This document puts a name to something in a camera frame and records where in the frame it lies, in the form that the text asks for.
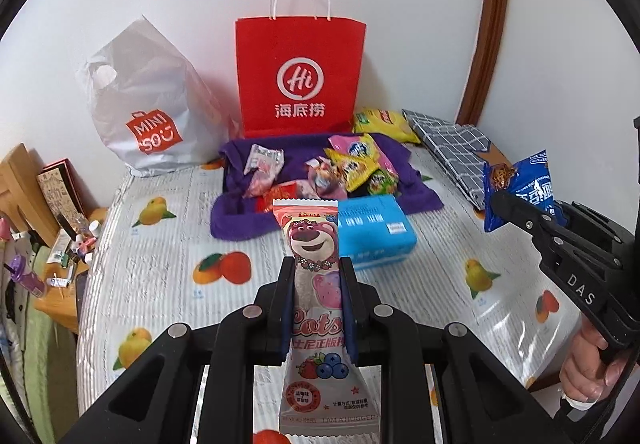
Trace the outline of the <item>right hand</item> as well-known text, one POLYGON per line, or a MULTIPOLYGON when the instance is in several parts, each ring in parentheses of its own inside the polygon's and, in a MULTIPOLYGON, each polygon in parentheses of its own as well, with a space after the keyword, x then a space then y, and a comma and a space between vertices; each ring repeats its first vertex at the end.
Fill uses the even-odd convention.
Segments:
POLYGON ((601 352, 607 348, 608 342, 602 334, 582 316, 582 324, 570 342, 560 370, 560 383, 567 398, 594 403, 611 394, 628 363, 630 352, 619 352, 611 363, 605 363, 601 352))

